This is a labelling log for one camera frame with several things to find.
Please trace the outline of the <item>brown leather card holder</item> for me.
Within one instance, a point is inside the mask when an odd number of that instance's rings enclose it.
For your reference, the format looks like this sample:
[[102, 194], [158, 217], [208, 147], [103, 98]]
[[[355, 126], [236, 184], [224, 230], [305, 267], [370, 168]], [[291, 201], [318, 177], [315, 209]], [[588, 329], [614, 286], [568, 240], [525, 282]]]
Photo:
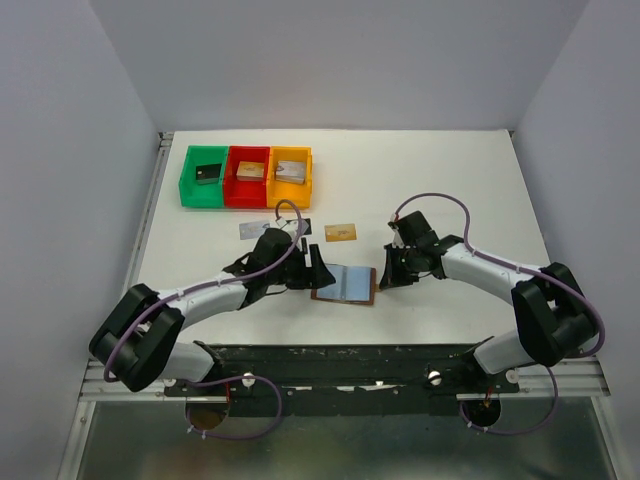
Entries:
[[373, 306], [377, 289], [377, 271], [368, 266], [329, 264], [335, 282], [311, 291], [311, 299], [349, 305]]

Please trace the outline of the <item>gold VIP card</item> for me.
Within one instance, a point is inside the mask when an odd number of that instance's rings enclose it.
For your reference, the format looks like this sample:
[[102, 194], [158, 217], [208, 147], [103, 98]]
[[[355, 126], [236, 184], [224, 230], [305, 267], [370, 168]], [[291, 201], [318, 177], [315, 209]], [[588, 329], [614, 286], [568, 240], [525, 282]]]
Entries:
[[327, 242], [355, 241], [357, 239], [354, 223], [325, 225], [324, 232]]

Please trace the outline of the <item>black VIP card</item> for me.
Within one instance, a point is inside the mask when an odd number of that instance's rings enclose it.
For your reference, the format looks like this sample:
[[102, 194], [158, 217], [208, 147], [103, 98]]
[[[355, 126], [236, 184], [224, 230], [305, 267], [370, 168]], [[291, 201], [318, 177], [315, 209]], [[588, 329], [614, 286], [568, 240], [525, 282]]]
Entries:
[[312, 233], [311, 219], [294, 219], [291, 227], [294, 235], [306, 236]]

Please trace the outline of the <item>silver VIP card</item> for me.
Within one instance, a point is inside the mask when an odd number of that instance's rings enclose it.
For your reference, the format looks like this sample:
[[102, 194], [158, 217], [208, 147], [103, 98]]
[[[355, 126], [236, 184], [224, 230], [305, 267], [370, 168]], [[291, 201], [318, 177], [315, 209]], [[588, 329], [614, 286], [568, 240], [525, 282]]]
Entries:
[[270, 227], [269, 221], [252, 221], [239, 225], [239, 238], [251, 240], [259, 238]]

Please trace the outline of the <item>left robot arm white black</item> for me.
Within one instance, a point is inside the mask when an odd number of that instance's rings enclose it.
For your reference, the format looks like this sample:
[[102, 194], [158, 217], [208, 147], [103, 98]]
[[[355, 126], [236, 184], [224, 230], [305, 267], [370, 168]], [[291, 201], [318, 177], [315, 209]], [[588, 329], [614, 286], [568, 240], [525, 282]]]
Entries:
[[316, 244], [301, 247], [288, 232], [269, 228], [251, 252], [202, 284], [166, 291], [144, 283], [129, 288], [88, 349], [110, 381], [132, 392], [156, 380], [176, 379], [209, 395], [220, 387], [222, 372], [204, 346], [178, 341], [182, 330], [242, 310], [264, 298], [271, 286], [313, 290], [335, 283]]

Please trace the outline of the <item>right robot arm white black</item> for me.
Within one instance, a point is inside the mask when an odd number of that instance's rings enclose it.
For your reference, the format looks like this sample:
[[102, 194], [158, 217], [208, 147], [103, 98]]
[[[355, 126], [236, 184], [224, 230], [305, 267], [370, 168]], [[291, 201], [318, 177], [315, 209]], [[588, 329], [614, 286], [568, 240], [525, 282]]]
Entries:
[[471, 285], [506, 302], [514, 310], [514, 330], [476, 345], [460, 367], [460, 379], [480, 392], [511, 368], [552, 367], [579, 352], [597, 335], [596, 320], [584, 302], [572, 272], [560, 263], [547, 267], [506, 266], [467, 249], [456, 235], [440, 238], [415, 211], [389, 222], [394, 239], [384, 246], [381, 290], [417, 283], [422, 275]]

